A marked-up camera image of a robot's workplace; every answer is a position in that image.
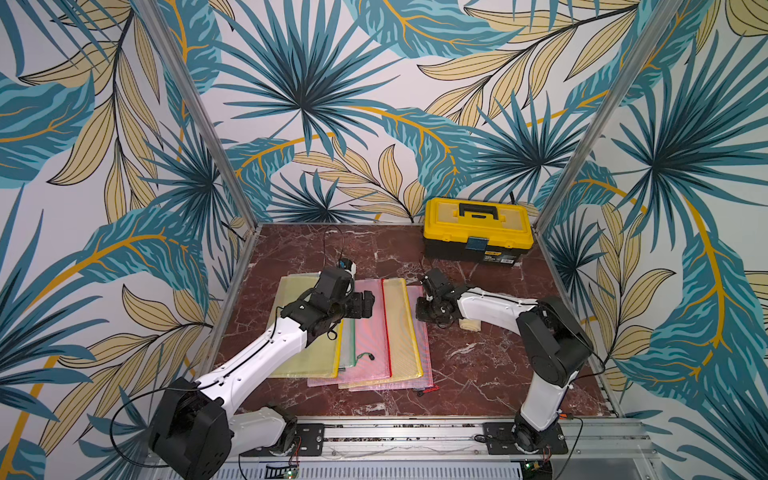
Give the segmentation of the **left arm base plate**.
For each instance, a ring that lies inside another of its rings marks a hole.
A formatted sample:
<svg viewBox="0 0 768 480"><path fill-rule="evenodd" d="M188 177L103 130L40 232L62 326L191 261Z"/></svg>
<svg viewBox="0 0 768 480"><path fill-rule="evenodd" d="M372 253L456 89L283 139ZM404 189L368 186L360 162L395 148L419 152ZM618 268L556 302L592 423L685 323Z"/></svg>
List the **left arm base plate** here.
<svg viewBox="0 0 768 480"><path fill-rule="evenodd" d="M319 457L323 452L326 427L323 423L298 423L288 429L276 446L257 447L242 454L246 458L287 457L289 454Z"/></svg>

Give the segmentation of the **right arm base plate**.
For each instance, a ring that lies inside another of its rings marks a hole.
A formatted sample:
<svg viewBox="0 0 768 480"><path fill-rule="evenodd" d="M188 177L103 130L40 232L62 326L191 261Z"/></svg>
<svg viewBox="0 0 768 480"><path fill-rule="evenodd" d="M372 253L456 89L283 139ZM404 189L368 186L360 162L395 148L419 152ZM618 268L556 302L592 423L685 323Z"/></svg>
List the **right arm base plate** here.
<svg viewBox="0 0 768 480"><path fill-rule="evenodd" d="M486 422L481 436L490 455L561 455L569 452L558 422L537 431L525 423Z"/></svg>

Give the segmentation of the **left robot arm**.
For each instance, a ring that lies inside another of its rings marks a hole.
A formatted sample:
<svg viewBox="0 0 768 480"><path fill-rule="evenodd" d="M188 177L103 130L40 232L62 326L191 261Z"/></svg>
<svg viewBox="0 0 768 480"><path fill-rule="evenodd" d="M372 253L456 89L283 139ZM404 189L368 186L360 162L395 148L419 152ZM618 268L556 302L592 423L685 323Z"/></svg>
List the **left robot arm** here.
<svg viewBox="0 0 768 480"><path fill-rule="evenodd" d="M150 424L150 450L184 479L210 479L229 457L252 450L293 450L294 416L278 407L237 411L281 365L333 334L342 320L371 317L375 296L356 291L355 273L348 258L324 268L314 286L277 309L272 326L233 358L195 381L172 382Z"/></svg>

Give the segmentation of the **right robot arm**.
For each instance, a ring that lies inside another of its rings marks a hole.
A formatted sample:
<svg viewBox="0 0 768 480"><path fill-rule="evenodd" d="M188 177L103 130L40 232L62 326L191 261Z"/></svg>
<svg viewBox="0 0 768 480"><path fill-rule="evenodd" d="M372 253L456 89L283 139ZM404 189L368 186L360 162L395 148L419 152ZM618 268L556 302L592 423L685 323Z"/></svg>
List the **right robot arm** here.
<svg viewBox="0 0 768 480"><path fill-rule="evenodd" d="M520 336L533 369L525 401L512 425L484 430L491 452L514 448L525 454L567 452L558 421L568 387L594 353L592 341L557 296L540 300L490 293L468 284L453 284L432 269L420 278L423 295L416 318L449 327L478 320Z"/></svg>

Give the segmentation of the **cream wiping cloth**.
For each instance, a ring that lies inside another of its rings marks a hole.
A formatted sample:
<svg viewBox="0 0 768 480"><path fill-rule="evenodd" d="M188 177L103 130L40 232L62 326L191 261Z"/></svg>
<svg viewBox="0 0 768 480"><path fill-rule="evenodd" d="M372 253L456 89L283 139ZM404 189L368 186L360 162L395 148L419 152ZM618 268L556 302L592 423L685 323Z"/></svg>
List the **cream wiping cloth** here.
<svg viewBox="0 0 768 480"><path fill-rule="evenodd" d="M462 330L470 332L480 332L482 329L482 322L479 320L461 319L459 321L459 327Z"/></svg>

